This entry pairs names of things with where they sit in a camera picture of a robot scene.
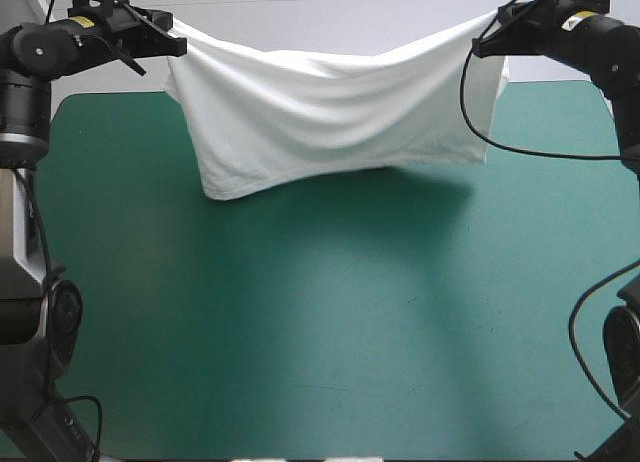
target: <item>white wall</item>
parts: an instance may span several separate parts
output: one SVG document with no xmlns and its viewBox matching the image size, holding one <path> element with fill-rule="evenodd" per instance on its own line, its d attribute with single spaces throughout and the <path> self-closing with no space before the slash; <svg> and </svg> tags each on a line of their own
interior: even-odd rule
<svg viewBox="0 0 640 462">
<path fill-rule="evenodd" d="M 160 8 L 217 38 L 263 50 L 301 49 L 375 54 L 495 9 L 507 0 L 131 0 Z M 640 0 L 613 0 L 612 16 L 640 25 Z M 67 7 L 59 0 L 57 7 Z M 57 10 L 63 18 L 65 12 Z M 160 90 L 167 76 L 164 60 L 143 63 L 143 78 L 110 64 L 57 82 L 56 101 L 78 92 Z M 542 58 L 512 61 L 512 79 L 583 78 Z"/>
<path fill-rule="evenodd" d="M 0 0 L 0 33 L 20 22 L 36 21 L 36 15 L 28 0 Z"/>
</svg>

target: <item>yellow label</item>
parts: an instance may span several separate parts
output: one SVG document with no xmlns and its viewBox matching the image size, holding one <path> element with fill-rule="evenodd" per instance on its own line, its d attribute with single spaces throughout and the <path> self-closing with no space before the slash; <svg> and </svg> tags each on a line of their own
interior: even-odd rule
<svg viewBox="0 0 640 462">
<path fill-rule="evenodd" d="M 89 29 L 91 27 L 95 27 L 96 24 L 93 23 L 92 20 L 87 19 L 86 17 L 82 17 L 81 15 L 76 15 L 75 17 L 69 17 L 69 20 L 73 20 L 77 22 L 85 29 Z"/>
<path fill-rule="evenodd" d="M 577 14 L 573 14 L 565 21 L 564 24 L 562 24 L 562 28 L 566 31 L 571 32 L 580 24 L 580 22 L 588 19 L 589 17 L 593 17 L 594 15 L 598 14 L 596 14 L 595 12 L 591 12 L 590 10 L 583 10 L 582 12 L 578 12 Z"/>
</svg>

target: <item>white t-shirt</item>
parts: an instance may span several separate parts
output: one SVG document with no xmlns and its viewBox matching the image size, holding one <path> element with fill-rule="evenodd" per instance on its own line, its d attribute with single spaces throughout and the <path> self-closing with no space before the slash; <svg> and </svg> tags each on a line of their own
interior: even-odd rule
<svg viewBox="0 0 640 462">
<path fill-rule="evenodd" d="M 413 162 L 483 162 L 458 92 L 489 14 L 376 56 L 264 52 L 176 21 L 170 58 L 207 196 L 229 200 L 317 174 Z M 489 133 L 504 58 L 472 60 L 466 99 Z"/>
</svg>

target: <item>green table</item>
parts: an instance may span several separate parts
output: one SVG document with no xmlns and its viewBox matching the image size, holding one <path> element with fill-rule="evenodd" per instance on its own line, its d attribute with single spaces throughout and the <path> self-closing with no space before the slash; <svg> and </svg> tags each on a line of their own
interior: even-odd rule
<svg viewBox="0 0 640 462">
<path fill-rule="evenodd" d="M 638 255 L 638 188 L 620 164 L 492 149 L 486 166 L 323 176 L 219 203 L 164 94 L 75 96 L 53 129 L 39 191 L 86 306 L 61 387 L 102 399 L 107 453 L 570 458 L 619 425 L 566 322 Z M 511 84 L 495 136 L 617 150 L 584 82 Z M 608 390 L 600 331 L 620 285 L 578 328 Z"/>
</svg>

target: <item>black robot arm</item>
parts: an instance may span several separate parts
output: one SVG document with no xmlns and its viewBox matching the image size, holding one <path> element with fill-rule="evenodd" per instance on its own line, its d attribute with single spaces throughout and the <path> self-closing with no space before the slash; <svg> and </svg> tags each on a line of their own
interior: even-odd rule
<svg viewBox="0 0 640 462">
<path fill-rule="evenodd" d="M 500 27 L 473 41 L 478 57 L 543 55 L 590 76 L 611 101 L 623 164 L 640 177 L 640 29 L 607 17 L 610 0 L 532 0 L 498 9 Z M 620 407 L 630 419 L 590 458 L 640 460 L 640 277 L 618 294 L 604 342 Z"/>
<path fill-rule="evenodd" d="M 172 14 L 128 0 L 73 0 L 65 20 L 0 35 L 0 428 L 31 462 L 112 460 L 55 386 L 71 362 L 82 298 L 60 279 L 38 230 L 35 170 L 49 150 L 51 81 L 114 60 L 143 75 L 136 59 L 186 53 L 172 25 Z"/>
</svg>

